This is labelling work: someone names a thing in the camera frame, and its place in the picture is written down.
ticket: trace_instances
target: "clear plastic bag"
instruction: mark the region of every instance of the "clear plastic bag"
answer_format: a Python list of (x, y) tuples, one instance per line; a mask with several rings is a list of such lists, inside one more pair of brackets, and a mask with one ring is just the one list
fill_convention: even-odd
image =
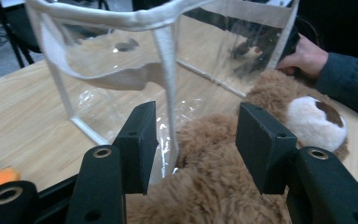
[(275, 66), (297, 1), (172, 0), (134, 12), (26, 6), (70, 119), (97, 144), (111, 144), (134, 107), (156, 101), (155, 183), (173, 171), (181, 125), (234, 113), (258, 74)]

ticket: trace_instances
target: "white plush ear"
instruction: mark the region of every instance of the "white plush ear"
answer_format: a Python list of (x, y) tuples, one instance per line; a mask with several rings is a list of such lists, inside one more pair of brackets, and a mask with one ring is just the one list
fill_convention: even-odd
[(336, 109), (310, 96), (296, 98), (287, 108), (286, 127), (303, 147), (333, 152), (347, 136), (347, 124)]

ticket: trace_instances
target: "brown plush fur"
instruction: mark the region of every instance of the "brown plush fur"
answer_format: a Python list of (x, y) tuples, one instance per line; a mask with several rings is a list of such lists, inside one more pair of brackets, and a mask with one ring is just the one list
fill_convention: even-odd
[[(330, 103), (290, 77), (267, 72), (246, 101), (285, 122), (287, 105), (305, 95)], [(178, 132), (179, 171), (151, 186), (147, 196), (128, 195), (128, 222), (290, 223), (285, 195), (261, 195), (255, 187), (235, 146), (237, 119), (211, 115), (184, 125)]]

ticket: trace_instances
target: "chair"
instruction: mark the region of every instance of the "chair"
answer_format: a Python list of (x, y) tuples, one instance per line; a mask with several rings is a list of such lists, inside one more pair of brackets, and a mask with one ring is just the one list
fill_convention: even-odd
[(20, 68), (24, 67), (20, 51), (28, 64), (34, 63), (30, 51), (35, 53), (41, 53), (41, 51), (34, 36), (34, 31), (24, 5), (7, 10), (2, 7), (0, 2), (0, 22), (7, 33), (7, 38), (13, 48)]

